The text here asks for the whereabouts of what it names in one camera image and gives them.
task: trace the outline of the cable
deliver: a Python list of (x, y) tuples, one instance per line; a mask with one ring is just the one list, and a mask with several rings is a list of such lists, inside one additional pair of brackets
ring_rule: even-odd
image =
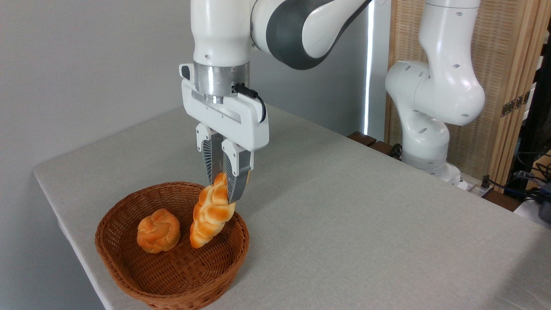
[(396, 156), (398, 158), (402, 156), (402, 145), (400, 143), (392, 146), (392, 149), (390, 150), (390, 156)]
[(266, 119), (266, 104), (264, 103), (264, 100), (262, 100), (262, 98), (260, 98), (258, 93), (256, 91), (248, 88), (244, 84), (236, 84), (236, 85), (233, 86), (233, 89), (235, 90), (235, 92), (237, 92), (239, 94), (243, 94), (247, 97), (255, 98), (255, 99), (258, 99), (258, 101), (260, 101), (260, 104), (262, 105), (262, 118), (260, 119), (259, 123), (264, 122), (264, 120)]
[(541, 201), (547, 201), (547, 202), (551, 202), (551, 199), (550, 198), (547, 198), (547, 197), (544, 197), (544, 196), (540, 196), (540, 195), (536, 195), (536, 194), (532, 194), (533, 192), (535, 191), (538, 191), (539, 193), (539, 190), (534, 190), (534, 191), (531, 191), (530, 193), (527, 193), (526, 191), (522, 192), (522, 191), (517, 191), (517, 190), (514, 190), (514, 189), (510, 189), (508, 187), (505, 187), (503, 185), (500, 185), (498, 184), (497, 182), (494, 182), (490, 179), (489, 175), (485, 175), (484, 178), (485, 180), (487, 180), (488, 182), (490, 182), (491, 184), (494, 184), (495, 186), (505, 190), (505, 191), (508, 191), (510, 193), (513, 193), (515, 195), (519, 195), (519, 196), (522, 196), (522, 197), (527, 197), (527, 198), (532, 198), (538, 202), (541, 202)]

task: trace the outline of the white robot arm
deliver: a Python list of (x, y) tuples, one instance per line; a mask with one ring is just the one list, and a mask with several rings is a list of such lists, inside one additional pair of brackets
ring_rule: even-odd
[(471, 63), (479, 5), (480, 0), (426, 0), (419, 42), (429, 63), (399, 61), (386, 78), (402, 124), (402, 161), (458, 186), (459, 170), (446, 163), (450, 134), (444, 123), (469, 124), (484, 107)]
[(182, 98), (199, 121), (197, 149), (212, 182), (228, 175), (228, 199), (238, 200), (254, 167), (254, 151), (269, 140), (262, 99), (248, 89), (257, 47), (299, 70), (330, 53), (371, 0), (191, 0), (193, 63), (180, 65)]

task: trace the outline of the woven wooden screen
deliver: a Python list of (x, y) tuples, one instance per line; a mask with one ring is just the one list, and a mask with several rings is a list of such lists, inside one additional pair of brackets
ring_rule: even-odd
[[(399, 60), (427, 61), (418, 41), (424, 3), (392, 2), (389, 67)], [(490, 174), (500, 183), (507, 178), (522, 122), (523, 95), (531, 88), (550, 14), (549, 0), (481, 1), (471, 53), (486, 94), (484, 110), (467, 126), (448, 125), (448, 162), (461, 172), (476, 178)], [(513, 111), (502, 116), (504, 105), (512, 100)], [(402, 140), (398, 112), (390, 97), (385, 133), (389, 144)]]

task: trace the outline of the woven basket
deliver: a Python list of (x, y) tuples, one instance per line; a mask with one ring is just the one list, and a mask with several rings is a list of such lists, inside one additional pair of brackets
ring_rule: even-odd
[[(96, 249), (125, 293), (154, 309), (199, 309), (228, 290), (245, 260), (249, 233), (234, 213), (212, 241), (192, 248), (192, 211), (203, 188), (186, 182), (154, 185), (126, 196), (101, 220)], [(138, 224), (160, 208), (178, 218), (181, 237), (172, 250), (150, 254), (136, 242)]]

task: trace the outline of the gray tablecloth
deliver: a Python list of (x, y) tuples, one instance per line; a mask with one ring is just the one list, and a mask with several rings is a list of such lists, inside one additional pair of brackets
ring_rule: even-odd
[[(237, 212), (251, 243), (209, 309), (551, 309), (551, 232), (359, 143), (269, 108)], [(35, 175), (107, 309), (125, 295), (94, 247), (105, 213), (166, 181), (207, 183), (177, 109)]]

